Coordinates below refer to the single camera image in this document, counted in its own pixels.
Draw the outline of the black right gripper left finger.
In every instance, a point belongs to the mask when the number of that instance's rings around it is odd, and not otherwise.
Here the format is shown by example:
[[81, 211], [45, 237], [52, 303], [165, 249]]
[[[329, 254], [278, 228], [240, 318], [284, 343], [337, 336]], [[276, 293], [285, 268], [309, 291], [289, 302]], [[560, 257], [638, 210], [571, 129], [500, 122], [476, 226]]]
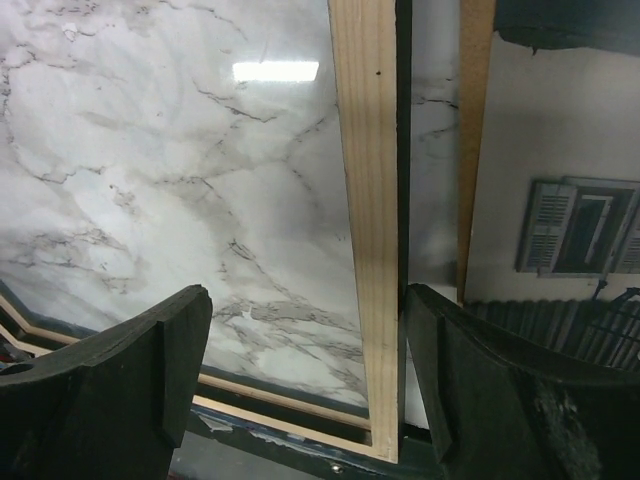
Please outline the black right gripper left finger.
[[1, 372], [4, 479], [165, 479], [212, 316], [191, 285], [99, 334]]

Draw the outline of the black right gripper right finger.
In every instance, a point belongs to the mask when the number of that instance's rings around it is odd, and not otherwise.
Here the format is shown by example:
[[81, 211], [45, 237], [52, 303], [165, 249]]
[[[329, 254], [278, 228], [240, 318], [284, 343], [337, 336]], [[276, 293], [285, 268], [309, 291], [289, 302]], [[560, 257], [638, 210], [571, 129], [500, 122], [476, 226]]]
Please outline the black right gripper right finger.
[[407, 338], [449, 479], [635, 479], [639, 376], [553, 352], [422, 284]]

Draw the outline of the glossy photo print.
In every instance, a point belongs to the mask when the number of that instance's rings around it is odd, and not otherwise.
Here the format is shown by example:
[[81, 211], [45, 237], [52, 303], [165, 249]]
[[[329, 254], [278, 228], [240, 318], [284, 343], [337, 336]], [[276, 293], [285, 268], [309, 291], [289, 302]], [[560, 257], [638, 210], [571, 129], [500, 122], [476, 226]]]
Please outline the glossy photo print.
[[464, 305], [639, 368], [639, 44], [491, 40]]

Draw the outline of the rectangular picture frame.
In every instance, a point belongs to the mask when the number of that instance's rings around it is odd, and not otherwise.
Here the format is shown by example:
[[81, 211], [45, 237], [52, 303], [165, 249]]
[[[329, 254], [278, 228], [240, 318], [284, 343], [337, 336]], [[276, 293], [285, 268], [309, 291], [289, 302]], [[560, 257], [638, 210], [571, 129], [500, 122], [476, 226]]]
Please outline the rectangular picture frame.
[[3, 336], [44, 355], [199, 284], [196, 405], [397, 462], [399, 18], [3, 2]]

